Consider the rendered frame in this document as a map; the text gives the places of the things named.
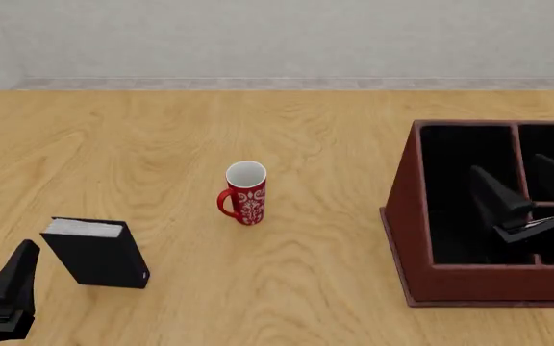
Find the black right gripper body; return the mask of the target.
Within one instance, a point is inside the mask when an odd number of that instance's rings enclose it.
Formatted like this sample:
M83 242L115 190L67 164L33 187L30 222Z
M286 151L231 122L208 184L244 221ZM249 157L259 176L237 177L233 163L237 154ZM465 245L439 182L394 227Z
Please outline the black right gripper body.
M516 228L511 231L504 230L499 226L493 226L492 229L506 244L517 244L554 230L554 216L532 221L524 227Z

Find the red patterned mug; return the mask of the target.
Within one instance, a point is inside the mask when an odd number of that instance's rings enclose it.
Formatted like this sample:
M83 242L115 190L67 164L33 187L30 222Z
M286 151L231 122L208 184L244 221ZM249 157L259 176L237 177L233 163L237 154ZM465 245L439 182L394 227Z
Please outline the red patterned mug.
M265 167L256 161L233 163L225 172L227 188L217 195L216 205L240 224L259 224L265 215Z

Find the red-brown desk caddy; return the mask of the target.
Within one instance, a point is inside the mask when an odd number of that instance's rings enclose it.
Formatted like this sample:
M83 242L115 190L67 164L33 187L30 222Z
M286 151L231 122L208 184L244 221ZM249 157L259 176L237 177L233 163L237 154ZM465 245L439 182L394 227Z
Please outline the red-brown desk caddy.
M480 166L534 201L530 221L553 216L536 154L554 160L554 120L413 123L380 209L409 305L554 307L553 262L488 233L469 189Z

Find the black hardcover book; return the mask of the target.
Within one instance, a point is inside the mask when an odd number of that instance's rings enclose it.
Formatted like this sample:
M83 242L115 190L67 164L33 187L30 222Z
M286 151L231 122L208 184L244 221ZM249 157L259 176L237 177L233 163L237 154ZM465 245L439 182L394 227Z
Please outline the black hardcover book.
M78 284L148 284L150 270L125 221L54 217L40 235Z

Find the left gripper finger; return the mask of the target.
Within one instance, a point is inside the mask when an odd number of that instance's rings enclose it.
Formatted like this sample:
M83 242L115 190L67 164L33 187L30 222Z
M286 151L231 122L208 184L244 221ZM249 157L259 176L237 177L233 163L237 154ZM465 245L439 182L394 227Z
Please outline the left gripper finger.
M34 282L40 249L25 239L0 270L0 313L35 313Z

